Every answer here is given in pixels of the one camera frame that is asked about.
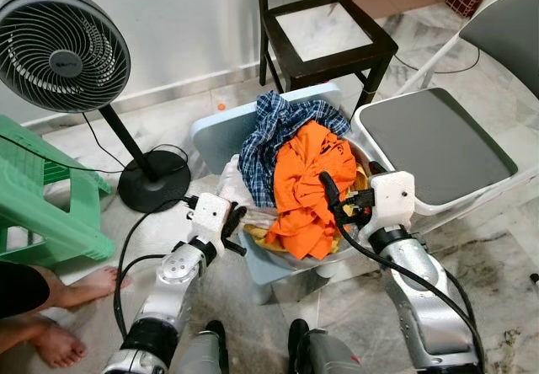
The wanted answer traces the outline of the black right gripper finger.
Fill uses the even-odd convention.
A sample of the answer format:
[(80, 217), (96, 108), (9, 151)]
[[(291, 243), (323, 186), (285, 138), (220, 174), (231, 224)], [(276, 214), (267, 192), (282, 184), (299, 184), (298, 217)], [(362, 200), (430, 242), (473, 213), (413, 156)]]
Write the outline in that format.
[(334, 217), (339, 217), (343, 209), (340, 205), (340, 193), (338, 186), (334, 182), (334, 178), (331, 177), (331, 174), (327, 170), (320, 171), (319, 180), (324, 188), (324, 193), (326, 193), (326, 201), (328, 211), (334, 215)]

